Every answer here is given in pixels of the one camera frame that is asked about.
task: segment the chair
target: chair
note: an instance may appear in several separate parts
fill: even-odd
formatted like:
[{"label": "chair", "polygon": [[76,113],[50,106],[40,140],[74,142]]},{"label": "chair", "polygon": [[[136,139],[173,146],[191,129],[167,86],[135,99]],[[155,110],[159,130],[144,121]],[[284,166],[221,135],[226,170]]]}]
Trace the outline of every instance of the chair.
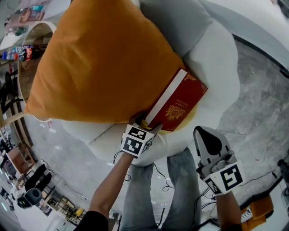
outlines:
[{"label": "chair", "polygon": [[[141,7],[143,12],[144,4],[149,0],[141,0],[140,4],[136,0],[133,2]],[[199,7],[199,2],[196,0],[184,0],[182,3],[185,2],[188,4],[194,2]],[[169,12],[166,12],[166,8],[160,10],[163,15],[168,16]],[[191,27],[193,22],[182,22],[186,18],[183,14],[176,18],[181,25],[186,26],[185,30],[182,30],[183,36],[194,33],[194,27]],[[154,20],[153,22],[161,32],[167,26],[162,24],[167,23],[167,20],[163,18],[158,22]],[[199,38],[197,44],[185,53],[182,44],[173,40],[170,35],[163,34],[175,51],[178,47],[182,48],[177,53],[209,90],[198,103],[195,115],[187,126],[172,133],[158,134],[148,152],[134,160],[133,164],[137,166],[146,166],[162,157],[173,156],[183,151],[192,142],[193,129],[197,125],[216,128],[222,114],[238,99],[240,94],[236,44],[232,34],[219,22],[211,19],[211,23],[204,29],[203,35]],[[121,135],[126,128],[126,124],[96,124],[75,121],[62,121],[62,125],[67,132],[87,144],[95,156],[109,161],[120,150]]]}]

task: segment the gray floor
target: gray floor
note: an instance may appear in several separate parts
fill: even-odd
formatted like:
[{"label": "gray floor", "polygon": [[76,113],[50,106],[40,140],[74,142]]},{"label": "gray floor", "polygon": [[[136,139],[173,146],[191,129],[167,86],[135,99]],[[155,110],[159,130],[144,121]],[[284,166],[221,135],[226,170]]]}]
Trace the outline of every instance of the gray floor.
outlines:
[{"label": "gray floor", "polygon": [[[243,163],[247,180],[250,180],[275,171],[276,162],[286,156],[289,148],[289,80],[267,58],[240,43],[237,46],[241,95],[223,114],[218,129],[227,136],[237,158]],[[25,120],[34,142],[33,149],[39,158],[48,162],[70,188],[91,198],[96,187],[111,170],[110,163],[97,159],[84,143],[70,136],[59,121],[53,120],[53,124],[48,125],[32,116],[26,116]],[[73,192],[64,180],[59,180],[57,176],[53,178],[57,190],[74,204],[87,209],[89,200]],[[273,176],[268,175],[239,187],[235,192],[239,203],[252,194],[268,189],[274,181]],[[151,195],[152,203],[155,203],[155,214],[160,214],[164,206],[168,211],[173,196],[172,189],[162,192],[164,185],[164,179],[154,172]],[[126,188],[125,182],[114,207],[116,210],[122,208]]]}]

